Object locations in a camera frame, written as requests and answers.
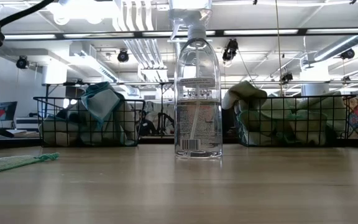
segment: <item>clear plastic bottle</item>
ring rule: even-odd
[[[205,28],[199,24],[189,26],[189,41],[178,58],[175,111],[175,153],[178,157],[222,156],[219,62],[214,49],[205,40]]]

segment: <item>bottle label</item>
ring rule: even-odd
[[[179,80],[179,85],[187,88],[196,88],[198,85],[200,88],[209,88],[215,86],[214,78],[182,78]]]
[[[214,147],[218,141],[218,123],[215,122],[218,102],[178,102],[177,125],[184,151],[199,151]]]

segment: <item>wall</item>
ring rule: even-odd
[[[37,102],[33,96],[45,96],[45,87],[41,86],[42,68],[37,71],[18,69],[14,62],[0,57],[0,103],[17,101],[15,117],[36,113]]]

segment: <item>barcode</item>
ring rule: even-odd
[[[199,139],[182,139],[181,140],[181,149],[183,151],[199,151],[201,141]]]

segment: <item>security camera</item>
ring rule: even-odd
[[[355,54],[354,50],[349,49],[349,50],[343,52],[339,57],[343,60],[344,59],[352,59],[352,58],[354,58],[354,54]]]
[[[239,44],[236,39],[230,39],[226,48],[224,49],[222,59],[224,62],[230,62],[236,56],[236,50],[239,48]]]
[[[16,67],[19,69],[29,68],[29,61],[27,61],[27,56],[19,56],[19,59],[16,62]]]
[[[121,49],[119,51],[119,54],[118,54],[118,61],[119,62],[127,62],[129,60],[129,56],[128,56],[128,53],[127,53],[127,49]]]

